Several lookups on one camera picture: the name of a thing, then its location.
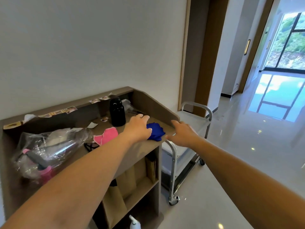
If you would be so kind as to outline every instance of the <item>plastic bag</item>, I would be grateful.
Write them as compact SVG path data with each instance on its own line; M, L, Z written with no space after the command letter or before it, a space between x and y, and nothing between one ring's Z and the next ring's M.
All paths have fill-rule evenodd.
M23 177L40 179L92 137L86 128L64 128L41 134L23 132L13 158L15 166Z

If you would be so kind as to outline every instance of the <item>hallway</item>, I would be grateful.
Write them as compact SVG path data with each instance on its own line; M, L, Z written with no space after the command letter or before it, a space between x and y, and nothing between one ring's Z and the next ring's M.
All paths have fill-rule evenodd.
M259 73L243 94L220 98L208 140L305 198L304 81L303 75ZM177 205L164 206L159 228L252 228L207 166L196 165L178 195Z

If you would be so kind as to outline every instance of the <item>pink cloth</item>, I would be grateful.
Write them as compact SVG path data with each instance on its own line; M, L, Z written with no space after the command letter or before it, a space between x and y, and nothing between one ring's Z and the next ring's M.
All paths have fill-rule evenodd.
M118 132L115 127L105 129L102 135L97 135L93 137L93 140L99 145L104 145L107 142L118 136Z

